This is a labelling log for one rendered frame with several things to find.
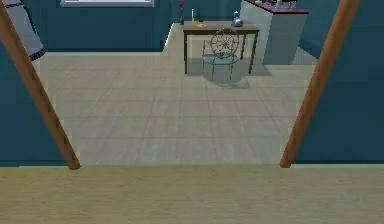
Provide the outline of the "round-back metal chair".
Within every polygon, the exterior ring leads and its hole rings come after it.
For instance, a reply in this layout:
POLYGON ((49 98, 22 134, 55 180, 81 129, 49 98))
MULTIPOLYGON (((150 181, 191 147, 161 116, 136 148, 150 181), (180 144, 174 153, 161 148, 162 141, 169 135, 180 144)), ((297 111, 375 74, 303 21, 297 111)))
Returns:
POLYGON ((205 68, 206 64, 212 66, 211 80, 214 80, 216 66, 227 66, 229 79, 232 79, 233 66, 239 61, 237 56, 239 44, 239 34, 230 28, 218 30, 209 40, 203 42, 202 68, 205 68))

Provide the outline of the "brown wooden table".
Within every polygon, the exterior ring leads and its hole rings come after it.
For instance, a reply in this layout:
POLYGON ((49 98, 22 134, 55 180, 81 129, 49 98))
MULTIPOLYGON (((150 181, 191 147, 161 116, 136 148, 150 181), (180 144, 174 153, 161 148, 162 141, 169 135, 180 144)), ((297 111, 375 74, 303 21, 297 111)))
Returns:
POLYGON ((254 35, 250 64, 248 68, 248 73, 251 73, 254 64, 259 29, 252 24, 244 24, 242 27, 233 27, 231 21, 204 21, 203 24, 204 27, 199 27, 197 22, 187 21, 181 26, 183 31, 184 71, 188 72, 188 37, 190 35, 214 35, 218 30, 221 30, 222 28, 231 28, 239 35, 242 35, 243 40, 246 40, 248 35, 254 35))

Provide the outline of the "silver kettle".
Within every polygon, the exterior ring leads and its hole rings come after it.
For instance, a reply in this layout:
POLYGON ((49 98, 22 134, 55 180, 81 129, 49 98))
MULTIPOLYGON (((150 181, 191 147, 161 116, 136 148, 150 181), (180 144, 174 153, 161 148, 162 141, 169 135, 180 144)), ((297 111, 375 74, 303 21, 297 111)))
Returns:
POLYGON ((238 11, 235 11, 233 13, 232 26, 233 27, 242 27, 243 26, 243 20, 241 19, 240 13, 238 11))

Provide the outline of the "grey counter with maroon top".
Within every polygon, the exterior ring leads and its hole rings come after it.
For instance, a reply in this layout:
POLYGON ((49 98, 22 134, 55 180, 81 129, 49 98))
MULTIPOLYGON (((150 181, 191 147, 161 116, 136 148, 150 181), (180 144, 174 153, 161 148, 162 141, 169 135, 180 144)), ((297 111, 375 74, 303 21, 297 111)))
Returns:
POLYGON ((257 0, 242 0, 240 15, 244 23, 259 29, 256 56, 264 65, 290 65, 296 55, 309 12, 257 0))

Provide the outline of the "grey fridge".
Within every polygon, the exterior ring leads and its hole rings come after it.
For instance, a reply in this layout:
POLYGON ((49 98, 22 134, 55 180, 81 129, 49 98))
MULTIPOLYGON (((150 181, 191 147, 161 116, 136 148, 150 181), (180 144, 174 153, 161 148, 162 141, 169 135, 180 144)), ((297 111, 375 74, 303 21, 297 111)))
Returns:
POLYGON ((41 58, 46 50, 41 42, 24 0, 2 0, 31 61, 41 58))

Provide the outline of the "brown wooden door frame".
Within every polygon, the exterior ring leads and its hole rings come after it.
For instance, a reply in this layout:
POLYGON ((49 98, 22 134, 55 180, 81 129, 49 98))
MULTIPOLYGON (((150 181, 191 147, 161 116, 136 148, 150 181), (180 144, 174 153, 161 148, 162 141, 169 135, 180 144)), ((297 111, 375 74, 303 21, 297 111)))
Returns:
MULTIPOLYGON (((359 4, 360 0, 340 0, 339 2, 292 132, 281 156, 279 163, 281 168, 290 168, 295 159, 314 110, 336 62, 340 48, 355 18, 359 4)), ((4 45, 10 59, 13 61, 25 88, 58 146, 66 165, 70 170, 79 169, 80 162, 29 56, 22 49, 21 39, 2 1, 0 1, 0 42, 4 45)))

